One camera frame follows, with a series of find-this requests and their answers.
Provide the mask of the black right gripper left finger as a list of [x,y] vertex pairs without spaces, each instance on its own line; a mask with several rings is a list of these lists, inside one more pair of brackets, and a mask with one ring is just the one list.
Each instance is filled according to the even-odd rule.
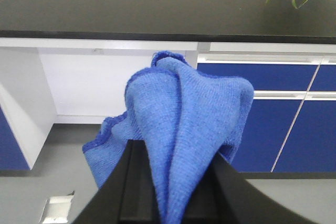
[[114,171],[73,222],[160,222],[144,141],[128,141]]

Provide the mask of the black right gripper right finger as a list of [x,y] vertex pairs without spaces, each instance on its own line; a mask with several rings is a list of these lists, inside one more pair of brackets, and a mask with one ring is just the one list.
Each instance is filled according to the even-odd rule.
[[286,210],[217,153],[192,193],[182,223],[286,223]]

